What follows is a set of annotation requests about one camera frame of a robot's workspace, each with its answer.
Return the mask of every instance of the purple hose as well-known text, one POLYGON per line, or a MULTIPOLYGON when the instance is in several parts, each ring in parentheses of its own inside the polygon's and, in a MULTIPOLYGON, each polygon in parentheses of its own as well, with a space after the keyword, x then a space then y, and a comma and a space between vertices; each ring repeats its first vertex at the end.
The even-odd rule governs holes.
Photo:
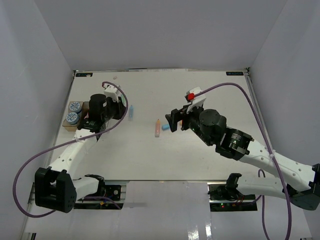
MULTIPOLYGON (((246 93, 246 91, 240 85, 238 85, 236 83, 233 83, 233 82, 220 83, 220 84, 217 84, 215 86, 209 87, 208 89, 206 89, 206 90, 204 90, 204 91, 202 91, 202 92, 200 92, 198 94, 195 94, 194 97, 198 97, 198 96, 200 96, 202 94, 205 94, 205 93, 207 93, 207 92, 209 92, 209 91, 211 91, 213 89, 216 89, 216 88, 219 88, 219 87, 222 87, 222 86, 235 86, 235 87, 237 87, 238 89, 241 90, 241 92, 244 94, 247 102, 250 105, 250 108, 251 108, 251 110, 253 112, 253 115, 254 115, 254 118, 256 120, 256 123, 259 126, 259 129, 261 131, 263 140, 264 140, 264 142, 266 144, 266 147, 268 149, 269 154, 274 154, 273 151, 272 151, 272 148, 271 148, 271 144, 268 141, 267 134, 265 133, 265 130, 264 130, 263 126, 262 126, 262 123, 259 120, 258 114, 257 114, 253 104, 251 103, 248 94, 246 93)), ((282 187, 283 187, 283 190, 284 190, 286 206, 287 206, 287 209, 288 209, 288 227, 287 227, 287 231, 286 231, 285 240, 289 240, 290 234, 291 234, 291 228, 292 228, 292 212, 291 212, 291 205, 290 205, 290 196, 289 196, 289 193, 288 193, 288 190, 287 190, 285 178, 284 178, 284 176, 283 176, 283 174, 281 172, 281 169, 279 167, 279 164, 278 164, 275 156, 272 157, 272 161, 273 161, 273 163, 275 165, 275 168, 276 168, 276 170, 277 170, 277 172, 279 174, 279 177, 280 177, 280 180, 281 180, 281 184, 282 184, 282 187)), ((265 234, 266 238, 268 240, 270 240, 269 236, 268 236, 268 233, 267 233, 267 230, 266 230, 266 226, 265 226, 265 197, 264 196, 262 196, 262 226, 263 226, 263 231, 264 231, 264 234, 265 234)))
POLYGON ((111 198, 106 197, 106 196, 85 196, 84 199, 93 199, 93 200, 97 200, 97 199, 104 199, 104 200, 108 200, 110 202, 112 202, 117 209, 121 210, 121 207, 119 207, 118 204, 116 204, 115 201, 113 201, 111 198))
MULTIPOLYGON (((85 140, 85 139, 89 139, 89 138, 92 138, 92 137, 95 137, 97 135, 101 135, 101 134, 104 134, 104 133, 107 133, 109 131, 111 131, 112 129, 114 129, 115 127, 117 127, 121 122, 122 120, 125 118, 126 114, 127 114, 127 111, 128 111, 128 99, 127 99, 127 96, 126 94, 124 93, 124 91, 122 91, 120 89, 120 87, 118 87, 116 84, 112 83, 112 82, 109 82, 109 81, 104 81, 102 83, 102 86, 104 86, 104 84, 109 84, 109 85, 112 85, 114 86, 116 89, 118 89, 120 91, 120 93, 122 93, 124 99, 125 99, 125 112, 123 114, 123 116, 119 119, 119 121, 112 127, 102 131, 102 132, 98 132, 98 133, 95 133, 95 134, 92 134, 92 135, 89 135, 89 136, 84 136, 84 137, 80 137, 78 138, 78 140, 85 140)), ((34 155, 33 157, 29 158, 21 167, 20 169, 18 170, 18 172, 16 173, 15 175, 15 178, 14 178, 14 181, 13 181, 13 186, 12 186, 12 194, 13 194, 13 200, 16 204, 16 206, 18 207, 18 209, 26 216, 30 217, 30 218, 42 218, 42 217, 45 217, 45 216, 48 216, 49 214, 52 214, 53 212, 55 212, 55 210, 52 210, 52 211, 49 211, 47 213, 44 213, 44 214, 40 214, 40 215, 33 215, 33 214, 30 214, 28 213, 26 210, 24 210, 24 208, 21 206, 21 204, 19 203, 18 201, 18 197, 17 197, 17 182, 18 182, 18 178, 21 174, 21 172, 23 171, 23 169, 34 159, 36 159, 37 157, 41 156, 42 154, 46 154, 52 150, 55 150, 55 149, 58 149, 58 148, 61 148, 63 146, 66 146, 66 145, 69 145, 69 144, 73 144, 77 142, 76 139, 74 140, 71 140, 71 141, 67 141, 65 143, 62 143, 60 145, 57 145, 57 146, 53 146, 53 147, 50 147, 48 148, 47 150, 43 150, 39 153, 37 153, 36 155, 34 155)))

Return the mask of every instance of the purple cable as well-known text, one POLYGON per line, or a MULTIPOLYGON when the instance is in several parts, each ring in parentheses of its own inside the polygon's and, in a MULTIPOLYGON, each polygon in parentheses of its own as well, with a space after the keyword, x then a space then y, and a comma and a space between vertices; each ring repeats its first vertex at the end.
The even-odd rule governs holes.
POLYGON ((119 207, 118 204, 116 204, 115 201, 113 201, 111 198, 106 197, 106 196, 85 196, 84 199, 93 199, 93 200, 97 200, 97 199, 104 199, 104 200, 108 200, 110 202, 112 202, 117 209, 121 210, 121 207, 119 207))
MULTIPOLYGON (((127 114, 127 111, 128 111, 128 99, 127 99, 127 96, 126 94, 124 93, 124 91, 122 91, 120 89, 120 87, 118 87, 116 84, 112 83, 112 82, 109 82, 109 81, 104 81, 102 83, 102 86, 104 86, 104 84, 109 84, 109 85, 112 85, 114 86, 116 89, 118 89, 120 91, 120 93, 122 93, 124 99, 125 99, 125 112, 123 114, 123 116, 119 119, 118 122, 116 122, 116 124, 102 132, 98 132, 98 133, 95 133, 95 134, 92 134, 92 135, 89 135, 89 136, 84 136, 84 137, 80 137, 78 138, 78 141, 81 141, 81 140, 85 140, 85 139, 89 139, 89 138, 92 138, 92 137, 95 137, 97 135, 102 135, 104 133, 107 133, 109 131, 111 131, 112 129, 114 129, 115 127, 117 127, 121 122, 122 120, 125 118, 126 114, 127 114)), ((21 174, 21 172, 23 171, 23 169, 34 159, 36 159, 37 157, 41 156, 42 154, 46 154, 52 150, 55 150, 55 149, 58 149, 58 148, 61 148, 63 146, 66 146, 66 145, 69 145, 69 144, 73 144, 73 143, 76 143, 77 140, 74 139, 74 140, 71 140, 71 141, 67 141, 65 143, 62 143, 60 145, 57 145, 57 146, 53 146, 53 147, 50 147, 48 148, 47 150, 43 150, 39 153, 37 153, 36 155, 34 155, 33 157, 29 158, 21 167, 20 169, 18 170, 18 172, 16 173, 15 175, 15 178, 14 178, 14 181, 13 181, 13 186, 12 186, 12 194, 13 194, 13 200, 16 204, 16 206, 18 207, 18 209, 24 214, 26 215, 27 217, 30 217, 30 218, 42 218, 42 217, 45 217, 45 216, 48 216, 49 214, 52 214, 55 212, 55 210, 52 210, 52 211, 49 211, 47 213, 44 213, 44 214, 40 214, 40 215, 33 215, 33 214, 30 214, 28 213, 26 210, 24 210, 24 208, 21 206, 21 204, 19 203, 18 201, 18 197, 17 197, 17 182, 18 182, 18 178, 21 174)))
MULTIPOLYGON (((208 89, 206 89, 206 90, 204 90, 204 91, 202 91, 202 92, 200 92, 198 94, 195 94, 194 97, 198 97, 198 96, 200 96, 202 94, 205 94, 205 93, 207 93, 207 92, 209 92, 209 91, 211 91, 213 89, 216 89, 216 88, 219 88, 219 87, 222 87, 222 86, 235 86, 238 89, 240 89, 240 91, 244 94, 244 96, 245 96, 247 102, 249 103, 250 108, 251 108, 251 110, 253 112, 253 115, 254 115, 254 118, 256 120, 256 123, 259 126, 259 129, 261 131, 261 134, 262 134, 263 140, 264 140, 264 142, 266 144, 266 147, 268 149, 268 152, 269 152, 269 154, 274 154, 273 150, 271 148, 271 144, 268 141, 267 134, 265 133, 265 130, 264 130, 263 126, 262 126, 262 123, 259 120, 258 114, 257 114, 253 104, 251 103, 248 94, 246 93, 246 91, 240 85, 238 85, 236 83, 233 83, 233 82, 220 83, 220 84, 217 84, 215 86, 209 87, 208 89)), ((284 190, 286 206, 287 206, 287 209, 288 209, 288 227, 287 227, 285 240, 289 240, 289 237, 290 237, 290 234, 291 234, 291 228, 292 228, 292 212, 291 212, 291 205, 290 205, 290 196, 289 196, 289 193, 288 193, 288 190, 287 190, 285 178, 284 178, 284 176, 283 176, 283 174, 281 172, 281 169, 279 167, 279 164, 278 164, 275 156, 272 157, 272 161, 273 161, 273 163, 275 165, 275 168, 276 168, 276 170, 277 170, 277 172, 279 174, 279 177, 280 177, 280 180, 281 180, 281 184, 282 184, 282 187, 283 187, 283 190, 284 190)), ((265 227, 265 204, 264 204, 265 201, 264 200, 265 200, 265 198, 263 196, 262 197, 262 226, 264 226, 263 227, 263 231, 264 231, 264 234, 265 234, 266 238, 268 240, 270 240, 269 237, 268 237, 268 233, 267 233, 266 227, 265 227)))

